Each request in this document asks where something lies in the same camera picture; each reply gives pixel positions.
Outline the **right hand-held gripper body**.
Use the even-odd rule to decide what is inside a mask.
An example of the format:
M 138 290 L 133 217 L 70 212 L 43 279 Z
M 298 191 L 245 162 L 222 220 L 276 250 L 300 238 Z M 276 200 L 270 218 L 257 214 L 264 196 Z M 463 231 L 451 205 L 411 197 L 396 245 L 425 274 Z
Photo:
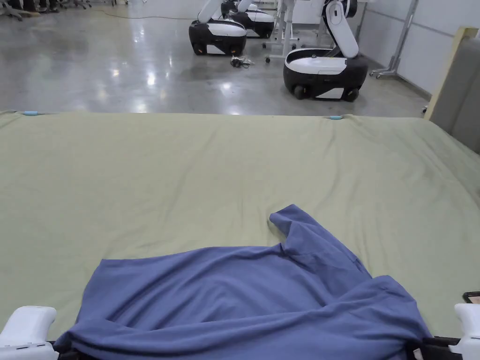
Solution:
M 463 335 L 457 345 L 450 345 L 452 353 L 460 354 L 463 360 L 480 359 L 480 305 L 458 303 L 455 313 L 461 322 Z

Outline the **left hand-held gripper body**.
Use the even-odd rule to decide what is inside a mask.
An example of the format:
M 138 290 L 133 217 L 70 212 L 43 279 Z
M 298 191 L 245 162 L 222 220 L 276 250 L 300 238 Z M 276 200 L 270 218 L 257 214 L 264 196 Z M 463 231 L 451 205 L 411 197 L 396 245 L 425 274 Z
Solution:
M 57 360 L 59 353 L 47 341 L 56 315 L 53 307 L 23 306 L 16 309 L 0 334 L 0 358 Z

